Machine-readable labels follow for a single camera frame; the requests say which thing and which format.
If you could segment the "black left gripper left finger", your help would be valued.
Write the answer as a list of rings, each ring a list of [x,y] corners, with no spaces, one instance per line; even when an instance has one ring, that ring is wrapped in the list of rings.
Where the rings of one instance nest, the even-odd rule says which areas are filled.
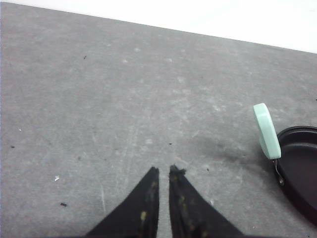
[[[155,238],[159,223],[159,169],[151,167],[129,195],[85,237]]]

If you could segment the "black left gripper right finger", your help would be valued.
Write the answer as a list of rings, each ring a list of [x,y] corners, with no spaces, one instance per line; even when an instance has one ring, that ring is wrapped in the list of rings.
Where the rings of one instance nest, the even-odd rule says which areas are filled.
[[[175,165],[169,172],[169,213],[174,238],[237,238],[244,234],[214,209]]]

